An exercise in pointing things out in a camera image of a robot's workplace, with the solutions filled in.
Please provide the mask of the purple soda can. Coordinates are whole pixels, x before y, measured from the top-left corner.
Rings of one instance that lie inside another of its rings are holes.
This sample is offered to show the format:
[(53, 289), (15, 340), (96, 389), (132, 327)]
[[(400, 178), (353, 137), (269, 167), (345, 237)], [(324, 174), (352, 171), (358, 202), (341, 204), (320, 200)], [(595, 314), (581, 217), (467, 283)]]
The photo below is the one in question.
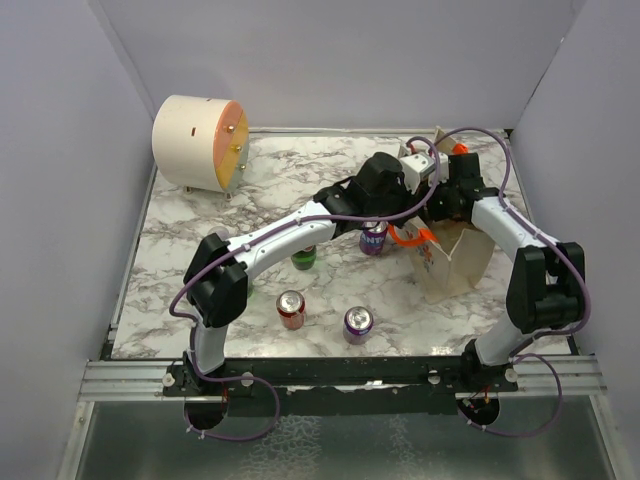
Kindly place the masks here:
[(343, 337), (349, 344), (363, 344), (369, 339), (373, 326), (373, 314), (366, 307), (351, 307), (343, 317)]
[(384, 247), (387, 230), (388, 224), (384, 221), (365, 222), (359, 238), (360, 250), (366, 255), (379, 255)]

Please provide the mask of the beige canvas tote bag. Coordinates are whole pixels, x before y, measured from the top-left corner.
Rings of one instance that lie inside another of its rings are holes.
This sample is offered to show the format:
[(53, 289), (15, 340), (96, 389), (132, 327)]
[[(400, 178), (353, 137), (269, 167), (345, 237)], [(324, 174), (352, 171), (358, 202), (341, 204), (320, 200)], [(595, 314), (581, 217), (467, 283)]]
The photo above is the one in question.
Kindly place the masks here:
[(429, 304), (472, 291), (495, 248), (486, 233), (458, 220), (414, 218), (400, 229), (389, 226), (388, 232), (397, 245), (408, 250)]

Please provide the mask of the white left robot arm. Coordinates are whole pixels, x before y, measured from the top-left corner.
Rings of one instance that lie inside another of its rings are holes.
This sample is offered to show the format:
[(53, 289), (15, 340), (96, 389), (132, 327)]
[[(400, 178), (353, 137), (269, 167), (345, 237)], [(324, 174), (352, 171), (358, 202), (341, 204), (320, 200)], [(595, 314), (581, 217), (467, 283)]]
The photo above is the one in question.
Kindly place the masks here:
[(245, 311), (248, 287), (261, 273), (367, 222), (403, 224), (424, 204), (438, 170), (438, 160), (426, 154), (377, 152), (356, 174), (260, 230), (228, 240), (205, 237), (184, 276), (186, 298), (197, 313), (187, 353), (189, 386), (206, 395), (220, 385), (227, 327)]

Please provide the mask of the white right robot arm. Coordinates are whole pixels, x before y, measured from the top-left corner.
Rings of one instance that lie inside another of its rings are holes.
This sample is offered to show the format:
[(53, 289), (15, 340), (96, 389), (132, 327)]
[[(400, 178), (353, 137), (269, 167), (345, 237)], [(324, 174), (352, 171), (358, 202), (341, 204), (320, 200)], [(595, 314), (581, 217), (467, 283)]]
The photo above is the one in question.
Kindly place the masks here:
[(502, 190), (486, 186), (476, 153), (451, 155), (431, 166), (428, 182), (433, 193), (426, 202), (427, 219), (470, 223), (512, 262), (503, 317), (470, 341), (461, 356), (461, 383), (481, 391), (535, 340), (563, 335), (567, 327), (587, 319), (584, 250), (545, 235)]

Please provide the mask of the purple soda can front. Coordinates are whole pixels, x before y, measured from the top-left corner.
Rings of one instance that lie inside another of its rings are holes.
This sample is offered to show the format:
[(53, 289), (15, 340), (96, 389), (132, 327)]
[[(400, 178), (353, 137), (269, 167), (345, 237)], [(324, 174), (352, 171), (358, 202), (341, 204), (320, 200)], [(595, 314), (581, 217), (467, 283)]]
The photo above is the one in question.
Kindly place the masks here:
[(343, 317), (343, 337), (349, 344), (363, 344), (369, 339), (373, 326), (373, 314), (366, 307), (351, 307)]

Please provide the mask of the red soda can front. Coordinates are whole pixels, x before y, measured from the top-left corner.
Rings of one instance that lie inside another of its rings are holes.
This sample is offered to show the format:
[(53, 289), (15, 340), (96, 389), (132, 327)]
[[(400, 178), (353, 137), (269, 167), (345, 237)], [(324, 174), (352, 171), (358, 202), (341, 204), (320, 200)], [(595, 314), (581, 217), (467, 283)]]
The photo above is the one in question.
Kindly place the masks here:
[(306, 303), (303, 295), (295, 290), (284, 291), (276, 300), (276, 310), (283, 326), (297, 330), (306, 319)]

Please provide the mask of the clear tub of paper clips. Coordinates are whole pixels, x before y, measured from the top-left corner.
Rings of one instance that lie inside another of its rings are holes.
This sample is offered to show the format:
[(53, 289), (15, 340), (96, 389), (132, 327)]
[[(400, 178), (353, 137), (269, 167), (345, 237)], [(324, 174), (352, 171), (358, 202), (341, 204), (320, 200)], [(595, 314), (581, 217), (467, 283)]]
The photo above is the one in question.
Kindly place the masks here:
[(230, 238), (230, 231), (224, 226), (216, 226), (212, 228), (209, 232), (209, 235), (217, 235), (218, 238), (222, 241), (226, 241)]

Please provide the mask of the round cream drawer cabinet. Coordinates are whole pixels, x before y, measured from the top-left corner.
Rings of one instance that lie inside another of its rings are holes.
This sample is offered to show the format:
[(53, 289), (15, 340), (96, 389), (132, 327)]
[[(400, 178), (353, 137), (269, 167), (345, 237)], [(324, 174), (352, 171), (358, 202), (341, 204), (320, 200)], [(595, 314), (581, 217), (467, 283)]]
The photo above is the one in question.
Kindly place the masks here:
[(248, 161), (247, 115), (234, 100), (171, 95), (156, 114), (151, 145), (171, 184), (229, 194)]

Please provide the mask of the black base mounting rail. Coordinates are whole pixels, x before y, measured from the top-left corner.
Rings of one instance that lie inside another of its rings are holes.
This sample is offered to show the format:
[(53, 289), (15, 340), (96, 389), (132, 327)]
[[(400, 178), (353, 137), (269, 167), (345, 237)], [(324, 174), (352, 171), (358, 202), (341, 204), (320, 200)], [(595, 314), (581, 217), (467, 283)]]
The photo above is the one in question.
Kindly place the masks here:
[(458, 397), (512, 393), (511, 365), (479, 367), (460, 356), (229, 358), (206, 378), (187, 359), (170, 365), (165, 398), (241, 417), (393, 413), (453, 415)]

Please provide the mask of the aluminium frame rail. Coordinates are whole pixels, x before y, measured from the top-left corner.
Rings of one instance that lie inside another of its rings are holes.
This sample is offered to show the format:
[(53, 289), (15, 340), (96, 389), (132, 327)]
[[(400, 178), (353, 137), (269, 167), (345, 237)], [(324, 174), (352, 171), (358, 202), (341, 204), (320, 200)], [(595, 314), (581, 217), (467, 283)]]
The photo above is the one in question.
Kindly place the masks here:
[[(563, 395), (598, 396), (607, 393), (604, 375), (594, 356), (549, 355), (548, 369), (535, 358), (526, 358), (515, 366), (517, 387), (501, 392), (496, 386), (489, 389), (491, 398), (544, 397), (557, 393), (556, 379), (560, 380)], [(180, 401), (214, 402), (219, 395), (189, 395), (184, 387), (171, 397), (165, 393), (163, 378), (168, 361), (98, 361), (87, 364), (81, 381), (78, 400), (81, 402), (148, 402)]]

